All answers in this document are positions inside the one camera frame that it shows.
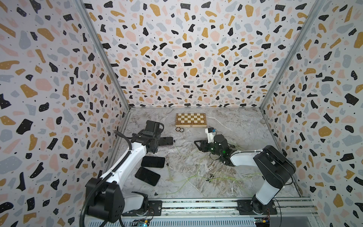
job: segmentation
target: mounting plate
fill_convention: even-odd
[[[161,200],[149,200],[149,210],[150,210],[150,214],[148,215],[149,217],[152,216],[161,216],[161,209],[163,208],[163,202]],[[140,216],[138,214],[136,214],[134,212],[134,210],[126,212],[124,214],[122,214],[122,216],[124,217],[135,217],[135,216]]]
[[[270,215],[277,214],[276,208],[273,207],[273,201],[270,201],[267,204],[267,208],[270,210]],[[240,215],[256,215],[252,210],[251,199],[241,199],[237,200],[237,210],[240,212]]]

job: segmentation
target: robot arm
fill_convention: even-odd
[[[219,155],[219,160],[227,166],[247,165],[257,166],[260,169],[265,181],[253,196],[252,207],[255,213],[263,213],[273,197],[295,173],[294,165],[273,146],[267,145],[263,149],[254,151],[237,151],[228,144],[223,135],[216,135],[214,128],[205,131],[208,141],[194,141],[200,151]]]
[[[114,223],[125,212],[138,210],[143,214],[147,211],[146,194],[132,192],[123,195],[121,190],[131,171],[146,153],[158,151],[158,142],[163,130],[162,123],[147,121],[144,130],[134,134],[131,141],[127,140],[129,147],[111,169],[100,178],[92,178],[87,182],[80,226],[84,225],[85,214]],[[117,131],[115,133],[127,139],[123,134]]]

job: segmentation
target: speckled wall panel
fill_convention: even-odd
[[[363,1],[327,1],[263,112],[325,226],[363,226]]]
[[[131,106],[260,106],[314,0],[84,0]]]
[[[0,1],[0,225],[78,226],[124,114],[71,1]]]

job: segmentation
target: smartphone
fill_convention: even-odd
[[[148,170],[147,168],[140,167],[139,170],[136,172],[135,177],[139,180],[142,180],[145,183],[148,183],[152,186],[156,186],[160,179],[160,175]]]
[[[151,168],[164,168],[165,158],[164,157],[154,157],[154,156],[145,156],[142,159],[141,166],[142,167],[151,167]]]
[[[170,146],[173,143],[173,137],[160,137],[158,146]]]

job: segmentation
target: metal corner post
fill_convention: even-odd
[[[130,120],[131,112],[132,112],[132,111],[129,111],[129,112],[127,113],[126,117],[124,118],[124,119],[125,119],[125,121],[124,121],[124,123],[122,124],[122,127],[121,127],[121,128],[119,128],[119,132],[121,132],[121,133],[125,133],[127,123],[128,123],[128,122],[129,122],[129,120]],[[116,138],[116,142],[115,142],[115,146],[114,146],[114,147],[113,147],[113,149],[112,149],[111,156],[110,156],[110,160],[108,161],[108,163],[107,163],[107,165],[106,165],[105,170],[110,169],[110,168],[111,168],[111,166],[115,163],[115,161],[116,161],[116,157],[117,157],[117,152],[118,152],[118,149],[119,149],[119,147],[120,147],[120,145],[121,145],[121,141],[122,141],[122,138],[121,138],[121,137],[119,137],[119,136],[117,136],[117,138]]]
[[[273,80],[269,90],[267,91],[267,94],[265,95],[260,109],[263,110],[267,103],[269,102],[270,97],[273,94],[273,91],[275,90],[275,88],[277,87],[278,83],[280,82],[281,78],[283,77],[286,69],[288,68],[291,60],[294,58],[296,52],[298,51],[301,43],[303,42],[307,32],[310,30],[312,24],[314,23],[316,17],[318,16],[318,13],[320,12],[321,8],[323,7],[325,0],[316,0],[313,4],[313,6],[310,9],[309,15],[304,23],[304,25],[302,26],[302,29],[299,33],[299,35],[297,36],[295,42],[293,43],[290,51],[288,52],[285,61],[282,63],[282,66],[280,67],[279,71],[277,72],[277,75],[275,77],[275,79]]]
[[[106,68],[106,71],[107,73],[110,75],[110,78],[111,78],[111,81],[112,83],[114,84],[115,86],[115,89],[117,91],[117,94],[120,96],[120,99],[121,99],[121,103],[126,107],[126,110],[127,112],[130,111],[130,106],[126,100],[126,97],[124,96],[123,94],[123,91],[120,87],[120,84],[118,83],[118,80],[115,76],[115,72],[113,71],[111,65],[110,65],[110,62],[109,62],[109,59],[107,58],[104,50],[103,50],[103,47],[102,47],[102,44],[100,42],[100,40],[98,39],[98,36],[97,36],[97,33],[96,33],[96,30],[91,22],[91,19],[90,17],[88,16],[88,13],[87,13],[87,10],[85,8],[85,5],[83,3],[83,0],[73,0],[74,4],[75,4],[75,7],[82,19],[82,21],[84,22],[84,25],[93,41],[93,44],[96,48],[96,51],[98,52],[98,54],[100,55],[100,58],[101,60],[104,62],[105,64],[105,68]]]

